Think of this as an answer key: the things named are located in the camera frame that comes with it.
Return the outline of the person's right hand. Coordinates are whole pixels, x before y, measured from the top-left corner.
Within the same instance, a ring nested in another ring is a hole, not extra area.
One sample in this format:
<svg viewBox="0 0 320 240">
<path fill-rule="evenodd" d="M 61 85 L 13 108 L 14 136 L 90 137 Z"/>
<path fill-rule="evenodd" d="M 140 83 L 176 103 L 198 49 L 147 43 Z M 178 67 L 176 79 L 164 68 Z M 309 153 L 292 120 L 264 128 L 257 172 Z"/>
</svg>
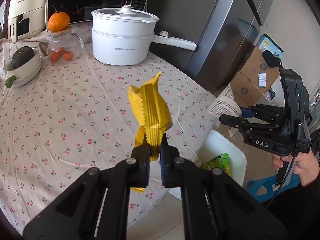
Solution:
<svg viewBox="0 0 320 240">
<path fill-rule="evenodd" d="M 276 170 L 282 168 L 285 162 L 290 162 L 292 155 L 280 157 L 272 154 L 273 166 Z M 302 186 L 308 186 L 313 183 L 319 175 L 319 163 L 313 153 L 299 153 L 295 158 L 296 166 L 294 174 L 299 175 Z"/>
</svg>

